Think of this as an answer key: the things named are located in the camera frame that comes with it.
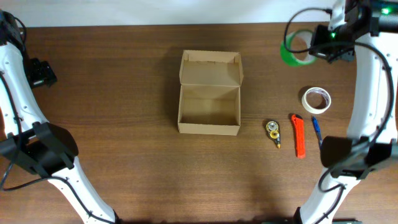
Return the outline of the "cardboard box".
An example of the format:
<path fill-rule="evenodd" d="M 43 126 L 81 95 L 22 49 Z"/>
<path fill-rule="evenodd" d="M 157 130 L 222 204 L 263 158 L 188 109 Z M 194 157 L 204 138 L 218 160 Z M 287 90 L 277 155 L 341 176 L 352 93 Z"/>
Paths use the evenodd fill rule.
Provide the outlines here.
<path fill-rule="evenodd" d="M 179 132 L 237 135 L 243 78 L 239 52 L 184 50 L 179 71 Z"/>

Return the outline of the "white masking tape roll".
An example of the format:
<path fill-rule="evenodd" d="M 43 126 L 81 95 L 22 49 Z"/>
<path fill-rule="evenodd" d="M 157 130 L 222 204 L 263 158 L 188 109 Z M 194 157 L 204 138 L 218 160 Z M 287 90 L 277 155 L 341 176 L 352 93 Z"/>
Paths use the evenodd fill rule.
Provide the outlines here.
<path fill-rule="evenodd" d="M 316 93 L 323 97 L 326 105 L 323 108 L 314 108 L 310 105 L 307 100 L 307 96 L 310 93 Z M 331 106 L 331 96 L 330 94 L 323 88 L 320 87 L 311 87 L 309 88 L 302 96 L 302 106 L 311 114 L 322 114 Z"/>

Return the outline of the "green tape roll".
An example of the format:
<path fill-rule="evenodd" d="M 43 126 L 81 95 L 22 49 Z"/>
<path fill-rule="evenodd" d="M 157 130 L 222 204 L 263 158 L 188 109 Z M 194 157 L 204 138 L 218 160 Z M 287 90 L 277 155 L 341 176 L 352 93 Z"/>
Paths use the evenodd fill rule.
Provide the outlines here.
<path fill-rule="evenodd" d="M 313 32 L 310 30 L 298 30 L 296 32 L 292 32 L 286 37 L 286 46 L 291 47 L 293 40 L 300 39 L 305 42 L 306 46 L 309 48 L 311 46 Z M 280 56 L 281 59 L 291 67 L 302 67 L 305 65 L 311 65 L 315 63 L 317 60 L 316 57 L 307 53 L 304 59 L 297 58 L 294 53 L 289 52 L 284 45 L 284 42 L 281 42 L 280 46 Z"/>

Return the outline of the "orange utility knife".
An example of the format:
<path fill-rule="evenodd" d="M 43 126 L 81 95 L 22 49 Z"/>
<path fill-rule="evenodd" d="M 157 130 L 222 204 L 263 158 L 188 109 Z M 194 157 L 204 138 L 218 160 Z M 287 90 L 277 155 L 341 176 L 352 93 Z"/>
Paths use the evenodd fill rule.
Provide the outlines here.
<path fill-rule="evenodd" d="M 294 127 L 296 157 L 299 159 L 304 159 L 306 156 L 304 120 L 297 114 L 293 114 L 290 119 Z"/>

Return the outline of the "yellow black correction tape dispenser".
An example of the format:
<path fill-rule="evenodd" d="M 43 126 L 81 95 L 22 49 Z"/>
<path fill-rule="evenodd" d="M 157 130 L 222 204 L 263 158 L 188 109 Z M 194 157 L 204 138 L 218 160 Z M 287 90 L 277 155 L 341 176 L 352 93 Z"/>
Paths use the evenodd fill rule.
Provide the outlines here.
<path fill-rule="evenodd" d="M 280 131 L 279 124 L 277 121 L 270 120 L 265 125 L 266 131 L 268 133 L 268 137 L 274 142 L 276 147 L 280 149 L 281 140 L 280 140 Z"/>

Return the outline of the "blue ballpoint pen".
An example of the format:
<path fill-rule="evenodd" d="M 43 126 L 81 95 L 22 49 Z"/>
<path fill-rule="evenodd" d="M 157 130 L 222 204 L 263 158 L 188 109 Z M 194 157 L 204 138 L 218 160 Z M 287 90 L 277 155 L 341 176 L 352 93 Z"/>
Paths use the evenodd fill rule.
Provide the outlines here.
<path fill-rule="evenodd" d="M 322 147 L 322 141 L 323 141 L 322 133 L 321 133 L 321 129 L 320 129 L 318 120 L 314 116 L 312 116 L 312 124 L 313 124 L 314 130 L 315 130 L 315 133 L 317 135 L 319 148 L 321 148 Z"/>

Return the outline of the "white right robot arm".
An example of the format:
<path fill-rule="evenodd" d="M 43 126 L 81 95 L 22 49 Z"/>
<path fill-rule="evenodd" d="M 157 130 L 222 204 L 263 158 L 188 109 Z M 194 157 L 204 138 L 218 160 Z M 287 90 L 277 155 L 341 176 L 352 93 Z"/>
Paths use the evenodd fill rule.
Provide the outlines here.
<path fill-rule="evenodd" d="M 355 186 L 397 162 L 397 3 L 337 1 L 328 13 L 307 52 L 327 62 L 356 61 L 354 107 L 346 137 L 323 139 L 322 175 L 295 223 L 331 223 Z"/>

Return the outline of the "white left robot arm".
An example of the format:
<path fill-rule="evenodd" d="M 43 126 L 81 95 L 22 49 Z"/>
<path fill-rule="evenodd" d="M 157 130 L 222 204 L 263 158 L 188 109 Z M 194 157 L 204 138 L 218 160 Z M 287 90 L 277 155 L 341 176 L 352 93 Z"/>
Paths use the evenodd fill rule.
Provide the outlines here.
<path fill-rule="evenodd" d="M 46 61 L 30 58 L 22 21 L 1 11 L 1 116 L 6 139 L 1 155 L 9 160 L 1 183 L 13 166 L 39 178 L 20 189 L 47 181 L 69 201 L 84 223 L 120 223 L 116 212 L 98 195 L 78 158 L 78 146 L 66 129 L 41 112 L 32 90 L 57 81 Z"/>

